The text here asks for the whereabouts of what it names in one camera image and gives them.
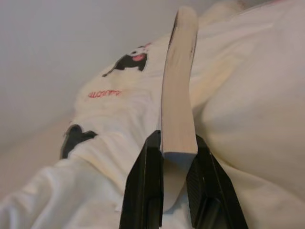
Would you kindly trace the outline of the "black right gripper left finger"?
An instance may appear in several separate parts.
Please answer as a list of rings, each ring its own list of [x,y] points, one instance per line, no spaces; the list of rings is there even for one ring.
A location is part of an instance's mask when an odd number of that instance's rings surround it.
[[[120,229],[158,229],[163,218],[163,155],[161,133],[145,140],[126,180]]]

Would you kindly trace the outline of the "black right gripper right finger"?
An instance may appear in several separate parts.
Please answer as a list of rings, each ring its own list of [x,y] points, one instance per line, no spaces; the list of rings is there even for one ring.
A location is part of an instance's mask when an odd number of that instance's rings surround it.
[[[248,225],[231,179],[205,141],[198,135],[196,141],[198,152],[186,177],[192,227],[212,228],[221,212],[226,229],[247,229]]]

